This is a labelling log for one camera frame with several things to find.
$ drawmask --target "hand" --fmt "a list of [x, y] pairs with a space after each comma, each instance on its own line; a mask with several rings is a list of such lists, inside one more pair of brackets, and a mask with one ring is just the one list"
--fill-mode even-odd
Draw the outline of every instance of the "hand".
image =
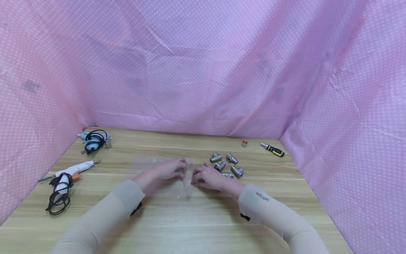
[[176, 176], [183, 178], [188, 164], [185, 158], [173, 158], [149, 170], [154, 172], [156, 180], [167, 180]]
[[197, 187], [222, 191], [228, 177], [215, 170], [209, 163], [204, 162], [193, 171], [192, 184]]
[[245, 184], [222, 175], [207, 162], [194, 169], [191, 184], [195, 184], [197, 187], [224, 191], [236, 199], [240, 197], [245, 188]]
[[183, 178], [187, 169], [185, 158], [174, 158], [154, 168], [143, 170], [132, 180], [142, 191], [145, 191], [156, 180], [166, 180], [176, 176]]

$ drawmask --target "plastic bag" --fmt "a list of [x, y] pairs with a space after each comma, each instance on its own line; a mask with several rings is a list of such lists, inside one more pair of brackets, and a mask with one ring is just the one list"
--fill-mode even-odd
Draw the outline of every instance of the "plastic bag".
[[[125, 179], [132, 179], [143, 170], [148, 170], [162, 164], [174, 157], [149, 156], [145, 154], [136, 154], [133, 157], [132, 163], [127, 170]], [[157, 180], [148, 187], [144, 193], [147, 196], [159, 197], [190, 197], [193, 192], [192, 173], [194, 169], [193, 158], [186, 158], [188, 169], [184, 174], [183, 179], [172, 178], [168, 180]]]

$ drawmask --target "metal pipe fitting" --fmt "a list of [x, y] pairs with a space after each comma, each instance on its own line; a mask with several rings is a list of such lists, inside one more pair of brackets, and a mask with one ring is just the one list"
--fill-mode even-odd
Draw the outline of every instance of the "metal pipe fitting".
[[226, 167], [226, 162], [225, 161], [223, 161], [223, 162], [217, 162], [215, 165], [214, 165], [214, 168], [217, 170], [217, 171], [219, 171], [219, 172], [221, 172], [221, 171], [223, 171], [223, 169]]
[[236, 166], [231, 166], [231, 171], [235, 174], [237, 178], [241, 178], [244, 174], [244, 170], [240, 167], [237, 168]]
[[234, 164], [238, 163], [238, 160], [231, 153], [227, 154], [226, 161], [228, 163], [234, 163]]
[[113, 145], [111, 144], [111, 138], [110, 138], [110, 136], [107, 136], [107, 137], [104, 139], [104, 141], [106, 142], [105, 144], [106, 144], [106, 148], [107, 148], [107, 149], [113, 148]]
[[234, 178], [234, 174], [232, 172], [223, 172], [221, 173], [223, 176], [226, 176], [228, 178]]
[[212, 158], [210, 159], [210, 163], [215, 163], [223, 159], [223, 156], [218, 153], [213, 153]]

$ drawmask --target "white hot glue gun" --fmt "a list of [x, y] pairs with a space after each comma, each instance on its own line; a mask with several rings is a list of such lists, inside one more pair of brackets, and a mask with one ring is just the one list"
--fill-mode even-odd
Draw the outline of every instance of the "white hot glue gun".
[[[38, 182], [43, 182], [46, 181], [48, 179], [53, 179], [53, 178], [57, 178], [60, 177], [60, 175], [62, 173], [66, 173], [69, 174], [72, 177], [72, 180], [76, 180], [78, 178], [81, 177], [80, 173], [90, 169], [93, 165], [99, 163], [101, 160], [96, 160], [96, 161], [85, 161], [79, 164], [76, 164], [74, 166], [71, 166], [67, 169], [64, 170], [60, 170], [58, 172], [56, 172], [54, 175], [49, 176], [49, 177], [45, 177], [41, 180], [39, 180]], [[69, 179], [66, 175], [62, 175], [62, 177], [59, 180], [59, 184], [55, 187], [55, 192], [58, 191], [59, 194], [66, 194], [67, 193], [67, 189], [66, 186], [69, 184]]]

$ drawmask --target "orange trigger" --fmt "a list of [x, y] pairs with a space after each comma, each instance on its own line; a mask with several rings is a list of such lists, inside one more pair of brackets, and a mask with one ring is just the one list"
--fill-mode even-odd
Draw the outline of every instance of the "orange trigger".
[[80, 172], [77, 171], [77, 172], [75, 172], [75, 173], [72, 175], [72, 180], [79, 179], [81, 176], [82, 176], [82, 175], [80, 174]]

